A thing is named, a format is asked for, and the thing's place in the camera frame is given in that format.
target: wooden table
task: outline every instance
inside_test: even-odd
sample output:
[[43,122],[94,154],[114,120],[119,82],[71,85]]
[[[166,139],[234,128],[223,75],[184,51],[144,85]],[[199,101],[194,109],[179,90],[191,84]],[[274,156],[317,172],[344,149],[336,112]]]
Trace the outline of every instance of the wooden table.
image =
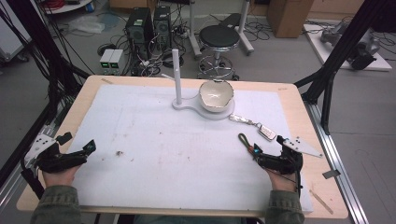
[[[199,79],[182,79],[183,88],[199,88],[205,82]],[[305,110],[304,103],[301,99],[297,88],[292,84],[284,83],[262,83],[262,82],[243,82],[230,81],[235,90],[240,91],[273,91],[277,92],[287,123],[292,136],[300,136],[312,147],[323,153],[321,144],[316,135],[315,129]],[[174,87],[174,82],[167,78],[156,77],[107,77],[92,76],[89,77],[84,84],[77,100],[73,103],[58,134],[71,132],[73,135],[78,130],[78,126],[84,119],[89,110],[95,94],[101,85],[134,85],[134,86],[153,86],[153,87]],[[71,141],[61,147],[62,152],[70,147]],[[309,187],[311,201],[314,206],[314,212],[306,214],[306,217],[318,218],[346,218],[348,215],[347,208],[344,204],[342,195],[333,178],[325,179],[323,173],[330,171],[330,166],[325,159],[318,160],[311,156],[304,156],[304,177]],[[20,199],[17,207],[22,211],[32,211],[36,208],[38,199],[27,187]],[[147,208],[112,208],[112,207],[81,207],[82,212],[94,213],[137,213],[137,214],[166,214],[166,215],[202,215],[201,212],[190,211],[189,213],[178,213],[175,210],[153,211]],[[206,211],[210,216],[229,216],[227,212],[213,213]],[[262,217],[261,213],[252,213],[249,211],[241,211],[237,214],[240,217]]]

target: white bowl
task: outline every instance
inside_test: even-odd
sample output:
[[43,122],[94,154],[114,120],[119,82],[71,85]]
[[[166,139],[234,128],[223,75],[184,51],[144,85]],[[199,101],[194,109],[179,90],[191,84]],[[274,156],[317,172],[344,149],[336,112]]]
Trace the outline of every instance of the white bowl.
[[227,110],[233,99],[233,87],[227,81],[209,80],[199,89],[201,106],[210,112]]

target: person's arm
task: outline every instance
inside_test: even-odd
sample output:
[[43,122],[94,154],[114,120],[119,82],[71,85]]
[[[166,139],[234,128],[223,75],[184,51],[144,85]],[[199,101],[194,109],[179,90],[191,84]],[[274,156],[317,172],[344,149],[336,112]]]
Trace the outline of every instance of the person's arm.
[[72,187],[74,175],[78,168],[73,167],[58,174],[43,172],[46,190],[33,212],[31,224],[81,223],[78,193]]
[[267,170],[267,173],[270,176],[273,190],[265,213],[265,223],[304,223],[304,214],[294,182],[295,174],[280,175],[272,170]]

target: black computer tower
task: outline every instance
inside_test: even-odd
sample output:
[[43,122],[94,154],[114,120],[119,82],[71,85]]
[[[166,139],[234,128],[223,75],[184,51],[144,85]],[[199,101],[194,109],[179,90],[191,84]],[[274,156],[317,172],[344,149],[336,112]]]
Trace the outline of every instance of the black computer tower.
[[135,7],[125,25],[129,42],[134,44],[131,48],[138,48],[139,57],[143,60],[151,58],[154,50],[154,29],[151,13],[148,7]]
[[157,49],[171,49],[172,33],[170,7],[155,7],[153,22],[155,35],[157,35]]

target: black stool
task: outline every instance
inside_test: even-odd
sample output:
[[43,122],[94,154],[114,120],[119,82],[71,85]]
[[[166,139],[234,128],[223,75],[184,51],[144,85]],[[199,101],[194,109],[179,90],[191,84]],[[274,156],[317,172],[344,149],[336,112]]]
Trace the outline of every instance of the black stool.
[[233,80],[239,80],[239,76],[234,74],[233,63],[220,56],[221,52],[234,49],[239,44],[239,34],[233,27],[223,25],[211,25],[204,28],[199,34],[199,41],[205,49],[215,51],[213,55],[205,56],[199,62],[202,76],[221,79],[229,75],[233,76]]

